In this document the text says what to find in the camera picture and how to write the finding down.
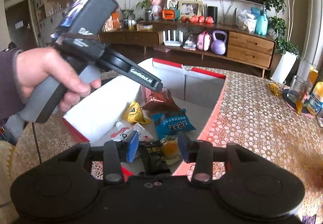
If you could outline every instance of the drawer handle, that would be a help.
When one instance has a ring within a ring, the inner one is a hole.
[[[252,58],[255,58],[255,56],[254,55],[248,55],[248,54],[244,54],[245,56],[251,56]]]
[[[253,41],[249,41],[249,40],[247,40],[247,42],[249,42],[249,43],[251,43],[251,44],[255,44],[255,45],[258,45],[258,43],[256,43],[256,42],[253,42]]]

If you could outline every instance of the black coaster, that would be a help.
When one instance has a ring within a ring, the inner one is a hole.
[[[289,104],[296,111],[296,104],[287,97],[288,91],[289,91],[289,89],[284,89],[283,90],[283,98],[285,99],[287,104]],[[307,108],[305,106],[302,109],[302,113],[303,114],[309,114],[309,111],[307,110]]]

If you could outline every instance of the human hand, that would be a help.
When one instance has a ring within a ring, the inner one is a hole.
[[[85,84],[75,70],[52,47],[35,48],[18,54],[17,79],[24,97],[29,97],[34,88],[49,75],[62,83],[69,91],[59,103],[59,109],[67,112],[81,97],[90,94],[91,86],[98,89],[101,80]]]

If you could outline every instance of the white box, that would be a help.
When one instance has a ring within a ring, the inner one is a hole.
[[[181,64],[160,59],[147,59],[139,65],[159,77],[164,87],[171,91],[175,103],[186,109],[188,119],[196,128],[187,133],[190,139],[206,140],[223,99],[225,76],[198,68],[186,71]],[[103,145],[111,139],[108,136],[117,131],[116,122],[122,120],[134,99],[140,105],[144,104],[140,84],[118,76],[68,111],[64,123],[77,142]],[[143,126],[158,139],[153,121]],[[133,174],[144,171],[141,157],[122,165]],[[179,162],[169,167],[173,174],[185,175],[190,164]]]

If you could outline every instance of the potted plant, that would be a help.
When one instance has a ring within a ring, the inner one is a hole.
[[[294,5],[295,0],[291,5],[290,0],[287,0],[288,7],[288,27],[285,25],[285,20],[277,17],[277,13],[282,11],[285,12],[285,1],[284,0],[264,0],[264,6],[267,10],[271,10],[273,7],[275,9],[276,16],[270,17],[269,26],[274,30],[273,33],[276,35],[276,48],[275,54],[280,53],[281,59],[278,63],[275,72],[273,73],[271,79],[283,83],[287,75],[290,73],[296,59],[299,57],[298,47],[290,41],[291,34],[294,25]]]
[[[128,26],[128,18],[129,18],[130,15],[133,14],[136,7],[135,6],[131,7],[130,1],[129,1],[129,6],[127,6],[127,1],[125,1],[124,8],[125,9],[121,9],[121,13],[123,14],[123,24],[125,26]]]
[[[151,9],[151,0],[139,0],[136,7],[141,7],[145,9],[145,20],[153,20],[152,9]]]

